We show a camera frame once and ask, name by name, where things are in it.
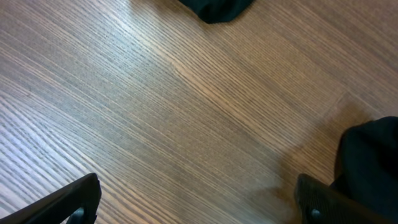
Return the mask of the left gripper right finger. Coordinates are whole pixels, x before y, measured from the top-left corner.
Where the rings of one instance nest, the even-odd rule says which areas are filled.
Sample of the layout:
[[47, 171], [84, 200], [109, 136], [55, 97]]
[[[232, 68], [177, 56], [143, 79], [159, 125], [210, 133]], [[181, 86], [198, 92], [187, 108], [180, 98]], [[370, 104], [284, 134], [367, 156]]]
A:
[[298, 176], [294, 196], [303, 224], [392, 223], [307, 174]]

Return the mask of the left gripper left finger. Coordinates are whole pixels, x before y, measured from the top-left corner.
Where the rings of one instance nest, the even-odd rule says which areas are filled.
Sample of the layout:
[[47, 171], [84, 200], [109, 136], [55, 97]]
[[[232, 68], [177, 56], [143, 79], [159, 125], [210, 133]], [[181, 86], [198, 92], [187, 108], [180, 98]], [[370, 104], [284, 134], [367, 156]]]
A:
[[98, 176], [90, 173], [1, 219], [1, 224], [94, 224], [101, 200]]

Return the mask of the black polo shirt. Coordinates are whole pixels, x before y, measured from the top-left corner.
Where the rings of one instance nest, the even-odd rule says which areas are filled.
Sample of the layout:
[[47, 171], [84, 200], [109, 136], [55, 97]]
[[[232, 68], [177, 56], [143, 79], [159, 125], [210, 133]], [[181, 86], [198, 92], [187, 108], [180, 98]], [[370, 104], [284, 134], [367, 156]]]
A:
[[348, 128], [340, 138], [331, 187], [397, 223], [397, 118]]

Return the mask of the black folded garment bottom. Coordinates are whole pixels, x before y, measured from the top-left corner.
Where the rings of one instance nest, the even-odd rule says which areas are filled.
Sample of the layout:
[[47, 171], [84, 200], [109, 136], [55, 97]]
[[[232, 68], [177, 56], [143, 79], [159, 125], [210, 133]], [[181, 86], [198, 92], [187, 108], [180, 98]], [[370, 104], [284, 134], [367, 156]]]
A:
[[247, 9], [253, 0], [180, 0], [207, 24], [231, 22]]

